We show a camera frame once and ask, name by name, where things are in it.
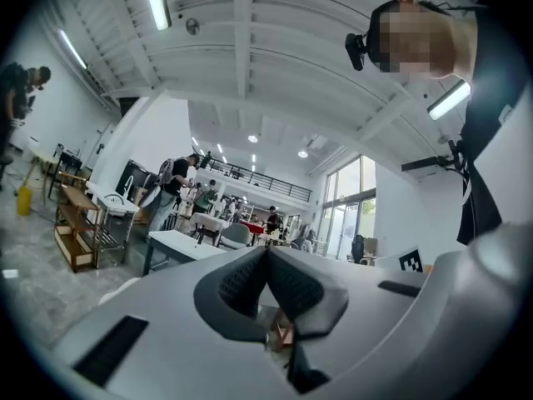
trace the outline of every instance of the red object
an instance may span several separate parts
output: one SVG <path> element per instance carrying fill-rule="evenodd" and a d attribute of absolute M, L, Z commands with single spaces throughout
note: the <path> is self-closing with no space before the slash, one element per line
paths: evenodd
<path fill-rule="evenodd" d="M 250 228 L 250 233 L 252 233 L 252 234 L 263 234 L 265 232 L 265 228 L 264 227 L 259 227 L 257 225 L 252 224 L 252 223 L 241 221 L 241 224 L 242 225 L 246 225 L 248 228 Z"/>

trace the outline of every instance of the balcony railing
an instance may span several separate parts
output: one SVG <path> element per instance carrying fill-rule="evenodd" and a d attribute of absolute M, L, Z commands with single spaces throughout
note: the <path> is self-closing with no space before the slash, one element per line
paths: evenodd
<path fill-rule="evenodd" d="M 307 188 L 298 187 L 297 185 L 283 182 L 273 177 L 261 175 L 260 173 L 252 172 L 234 164 L 227 164 L 221 162 L 220 160 L 216 160 L 215 158 L 209 161 L 205 167 L 205 170 L 209 172 L 220 173 L 221 175 L 236 179 L 237 181 L 249 183 L 251 185 L 255 185 L 256 187 L 265 188 L 275 193 L 283 194 L 284 196 L 297 198 L 299 200 L 303 200 L 304 202 L 309 202 L 309 197 L 312 193 L 312 190 Z"/>

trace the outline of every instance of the yellow bucket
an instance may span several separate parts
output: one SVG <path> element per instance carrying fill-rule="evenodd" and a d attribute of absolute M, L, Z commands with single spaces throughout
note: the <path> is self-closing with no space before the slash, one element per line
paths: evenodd
<path fill-rule="evenodd" d="M 21 217 L 26 217 L 30 213 L 30 205 L 32 204 L 32 190 L 28 187 L 20 187 L 18 189 L 17 197 L 17 213 Z"/>

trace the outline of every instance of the fluorescent light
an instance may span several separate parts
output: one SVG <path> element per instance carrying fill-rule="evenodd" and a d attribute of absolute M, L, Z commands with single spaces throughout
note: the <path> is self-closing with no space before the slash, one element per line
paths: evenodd
<path fill-rule="evenodd" d="M 68 46 L 68 48 L 72 52 L 72 55 L 74 55 L 74 57 L 76 57 L 77 61 L 80 63 L 80 65 L 83 67 L 83 69 L 84 70 L 87 69 L 87 65 L 83 61 L 82 57 L 80 57 L 79 53 L 76 52 L 76 49 L 74 48 L 72 43 L 70 43 L 70 40 L 68 39 L 67 34 L 63 30 L 60 29 L 59 30 L 59 35 L 61 36 L 61 38 L 63 39 L 65 44 Z"/>
<path fill-rule="evenodd" d="M 438 120 L 452 108 L 467 99 L 470 95 L 470 84 L 465 81 L 458 82 L 444 96 L 432 104 L 427 111 L 433 120 Z"/>
<path fill-rule="evenodd" d="M 158 30 L 168 28 L 167 11 L 165 5 L 167 2 L 163 0 L 148 0 L 150 2 L 150 9 L 152 10 L 153 20 L 156 22 Z"/>

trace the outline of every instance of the white table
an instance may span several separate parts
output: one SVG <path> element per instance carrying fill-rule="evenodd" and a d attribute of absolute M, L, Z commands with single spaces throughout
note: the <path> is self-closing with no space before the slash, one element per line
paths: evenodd
<path fill-rule="evenodd" d="M 34 159 L 32 160 L 32 165 L 30 166 L 30 170 L 27 172 L 26 177 L 24 178 L 24 182 L 22 183 L 23 187 L 26 187 L 30 177 L 32 176 L 33 169 L 35 168 L 35 165 L 38 161 L 42 162 L 43 164 L 46 164 L 45 167 L 45 175 L 42 179 L 42 205 L 44 206 L 46 204 L 46 190 L 47 190 L 47 174 L 50 170 L 50 167 L 53 164 L 58 164 L 59 159 L 57 157 L 54 157 L 51 154 L 48 154 L 46 151 L 42 150 L 39 147 L 39 142 L 29 142 L 27 145 L 27 148 L 33 153 Z"/>
<path fill-rule="evenodd" d="M 205 242 L 198 244 L 195 238 L 176 230 L 150 231 L 148 236 L 150 240 L 148 242 L 147 254 L 144 258 L 143 276 L 148 275 L 152 268 L 151 263 L 154 248 L 163 252 L 167 256 L 167 259 L 176 259 L 180 263 L 194 262 L 225 252 L 225 250 L 213 247 Z"/>
<path fill-rule="evenodd" d="M 205 228 L 209 231 L 213 231 L 215 233 L 214 238 L 212 239 L 213 245 L 217 244 L 218 236 L 220 235 L 220 232 L 224 228 L 228 228 L 230 226 L 229 221 L 224 221 L 223 219 L 218 219 L 217 217 L 212 217 L 211 215 L 208 215 L 207 213 L 194 213 L 191 216 L 191 220 L 189 221 L 189 232 L 198 231 L 198 228 Z"/>
<path fill-rule="evenodd" d="M 123 248 L 123 259 L 126 258 L 127 241 L 130 238 L 133 219 L 135 217 L 135 214 L 138 212 L 139 207 L 130 202 L 129 200 L 126 200 L 126 198 L 123 198 L 120 194 L 118 194 L 118 192 L 111 190 L 111 188 L 102 187 L 101 185 L 90 181 L 87 182 L 86 185 L 87 189 L 94 195 L 95 198 L 97 198 L 97 204 L 102 206 L 104 209 L 104 211 L 102 212 L 102 219 L 100 221 L 97 221 L 99 229 L 97 230 L 98 247 L 96 265 L 98 268 L 98 254 L 101 250 Z M 122 245 L 111 235 L 109 227 L 106 228 L 107 217 L 109 216 L 109 213 L 119 213 L 121 215 L 129 213 L 131 215 L 130 224 L 126 232 L 126 238 L 122 242 Z"/>

